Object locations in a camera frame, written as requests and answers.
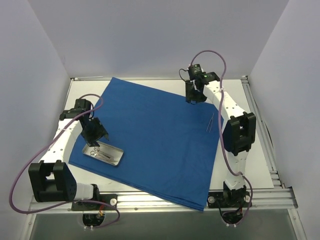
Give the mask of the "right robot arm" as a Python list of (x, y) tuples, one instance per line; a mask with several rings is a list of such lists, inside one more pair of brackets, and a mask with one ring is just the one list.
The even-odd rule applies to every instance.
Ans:
[(209, 100), (218, 110), (218, 129), (222, 155), (228, 169), (223, 182), (222, 200), (227, 206), (234, 206), (240, 196), (247, 194), (244, 179), (248, 153), (255, 142), (256, 116), (247, 113), (221, 86), (215, 72), (205, 72), (199, 64), (186, 70), (185, 98), (190, 104)]

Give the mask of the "steel tweezers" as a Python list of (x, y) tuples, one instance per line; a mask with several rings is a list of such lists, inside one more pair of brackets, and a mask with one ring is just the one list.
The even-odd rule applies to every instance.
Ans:
[(211, 129), (212, 129), (212, 126), (213, 126), (213, 123), (214, 123), (214, 116), (215, 116), (215, 114), (213, 113), (212, 115), (211, 115), (211, 118), (210, 118), (210, 120), (209, 120), (209, 122), (208, 122), (208, 125), (207, 125), (207, 128), (206, 128), (206, 132), (211, 132)]

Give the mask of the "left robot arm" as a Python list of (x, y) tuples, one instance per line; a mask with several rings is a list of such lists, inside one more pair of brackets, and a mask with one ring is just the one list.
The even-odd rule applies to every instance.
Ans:
[(77, 182), (68, 163), (78, 136), (90, 147), (97, 147), (98, 140), (108, 138), (108, 133), (99, 118), (90, 114), (72, 121), (61, 118), (58, 121), (54, 142), (38, 163), (28, 168), (34, 198), (37, 202), (81, 201), (90, 210), (100, 206), (101, 197), (96, 184)]

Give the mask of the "blue surgical wrap cloth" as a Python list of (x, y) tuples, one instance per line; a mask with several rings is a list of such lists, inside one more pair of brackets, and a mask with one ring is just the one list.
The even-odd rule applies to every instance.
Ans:
[[(202, 211), (219, 141), (218, 111), (210, 103), (112, 78), (96, 112), (108, 142), (124, 151), (113, 166), (84, 155), (79, 136), (69, 163), (91, 173)], [(214, 113), (211, 132), (206, 132)]]

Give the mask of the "steel instrument tray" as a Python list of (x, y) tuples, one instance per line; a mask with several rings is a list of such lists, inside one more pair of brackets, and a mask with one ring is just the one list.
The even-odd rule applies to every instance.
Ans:
[[(96, 147), (100, 148), (101, 151), (103, 151), (104, 153), (106, 153), (108, 155), (111, 155), (112, 157), (114, 157), (115, 160), (117, 160), (117, 162), (115, 164), (109, 164), (108, 162), (104, 162), (104, 161), (101, 161), (101, 160), (99, 160), (99, 161), (104, 162), (104, 163), (109, 164), (109, 165), (112, 165), (112, 166), (117, 166), (120, 163), (120, 161), (121, 161), (121, 159), (122, 159), (122, 157), (124, 155), (124, 151), (122, 149), (120, 149), (120, 148), (117, 148), (117, 147), (114, 147), (112, 145), (103, 143), (101, 141), (98, 141), (98, 143), (99, 143), (99, 146), (96, 146)], [(84, 146), (84, 148), (82, 149), (82, 153), (84, 155), (86, 155), (86, 156), (91, 157), (90, 156), (90, 152), (91, 152), (91, 150), (93, 150), (93, 148), (94, 147), (89, 147), (86, 144)]]

